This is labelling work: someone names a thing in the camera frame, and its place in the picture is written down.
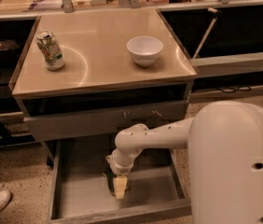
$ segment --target closed drawer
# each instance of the closed drawer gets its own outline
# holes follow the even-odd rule
[[[149,128],[183,119],[188,101],[118,106],[58,115],[26,117],[24,122],[37,141],[117,133],[136,123]]]
[[[114,148],[114,134],[62,140],[57,145],[49,223],[143,223],[191,215],[169,149],[148,149],[129,173],[123,200],[109,193],[104,157]]]

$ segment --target white bowl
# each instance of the white bowl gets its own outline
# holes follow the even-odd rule
[[[162,48],[161,41],[151,36],[137,36],[127,44],[132,60],[141,66],[149,66],[155,62]]]

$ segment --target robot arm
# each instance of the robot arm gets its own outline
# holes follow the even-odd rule
[[[193,222],[263,223],[263,108],[216,102],[194,119],[148,130],[138,124],[120,132],[107,159],[126,175],[144,148],[188,145]]]

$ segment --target floor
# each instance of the floor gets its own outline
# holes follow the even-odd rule
[[[226,93],[218,90],[199,91],[191,94],[187,117],[194,116],[205,105],[219,100],[236,100],[263,107],[263,86],[250,91]],[[175,151],[187,187],[187,150]],[[0,190],[10,189],[13,199],[0,213],[0,224],[43,224],[48,220],[48,200],[52,169],[47,166],[47,157],[38,144],[0,149]],[[152,222],[153,224],[190,224],[191,217]]]

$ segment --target soda can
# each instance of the soda can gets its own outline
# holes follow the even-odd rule
[[[51,31],[41,31],[36,35],[37,46],[45,57],[48,70],[64,66],[64,59],[56,35]]]

